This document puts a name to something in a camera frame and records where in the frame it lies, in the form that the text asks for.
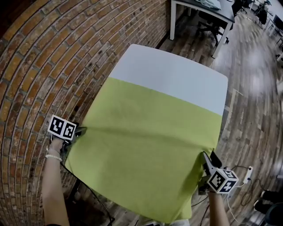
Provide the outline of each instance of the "hand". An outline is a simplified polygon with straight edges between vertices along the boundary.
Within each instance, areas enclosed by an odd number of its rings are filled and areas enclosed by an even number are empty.
[[[60,152],[62,146],[63,146],[63,142],[64,140],[60,139],[60,138],[56,138],[54,137],[54,139],[52,140],[49,148],[52,148],[58,152]]]

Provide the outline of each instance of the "black table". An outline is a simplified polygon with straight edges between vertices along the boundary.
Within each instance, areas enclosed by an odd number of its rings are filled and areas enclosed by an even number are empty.
[[[232,2],[229,2],[227,0],[218,0],[221,4],[221,10],[219,9],[212,9],[208,8],[207,6],[201,4],[200,2],[197,2],[196,0],[171,0],[171,29],[170,29],[170,39],[174,39],[175,35],[175,23],[176,23],[176,5],[184,5],[190,8],[200,10],[203,12],[206,12],[210,15],[213,15],[225,22],[227,22],[227,26],[224,30],[224,33],[220,39],[220,42],[214,51],[212,57],[215,58],[224,43],[225,38],[227,37],[228,31],[230,30],[232,24],[235,22],[234,13],[232,10]]]

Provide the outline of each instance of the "wooden floor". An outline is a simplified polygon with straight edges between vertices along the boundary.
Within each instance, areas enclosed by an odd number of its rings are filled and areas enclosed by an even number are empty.
[[[252,181],[261,179],[265,189],[277,190],[282,187],[282,180],[277,174],[283,174],[283,151],[281,100],[276,92],[276,81],[283,74],[281,64],[276,62],[275,54],[278,37],[269,38],[254,23],[254,17],[248,13],[236,16],[233,29],[229,32],[229,43],[222,46],[216,59],[211,57],[215,40],[211,33],[196,36],[198,16],[183,17],[176,27],[175,40],[169,39],[160,47],[206,65],[229,79],[226,106],[222,120],[216,154],[224,166],[253,166]],[[246,170],[235,169],[240,179]],[[256,182],[251,201],[241,205],[241,199],[248,185],[238,188],[229,198],[230,206],[239,222],[247,225],[260,225],[263,215],[253,210],[253,203],[261,193]],[[192,204],[204,196],[194,195]],[[191,226],[199,226],[208,205],[205,200],[193,207]],[[239,225],[225,207],[231,225]],[[112,208],[117,221],[114,225],[131,225],[137,216],[121,208]],[[204,225],[209,225],[207,212]]]

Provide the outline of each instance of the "brick wall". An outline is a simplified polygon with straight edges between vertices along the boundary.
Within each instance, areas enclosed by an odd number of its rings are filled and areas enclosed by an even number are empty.
[[[129,45],[156,47],[169,20],[168,0],[37,0],[9,27],[0,39],[4,225],[42,220],[50,116],[82,122]],[[62,180],[68,192],[75,178],[62,172]]]

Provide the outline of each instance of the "electrical outlet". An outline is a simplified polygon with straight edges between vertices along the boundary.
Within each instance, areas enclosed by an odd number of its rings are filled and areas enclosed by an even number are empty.
[[[249,181],[249,178],[251,178],[252,170],[253,170],[253,167],[252,167],[252,166],[249,166],[248,171],[247,171],[247,173],[246,173],[246,176],[245,176],[245,178],[244,178],[244,180],[243,180],[243,183],[244,183],[244,184],[247,184],[248,181]]]

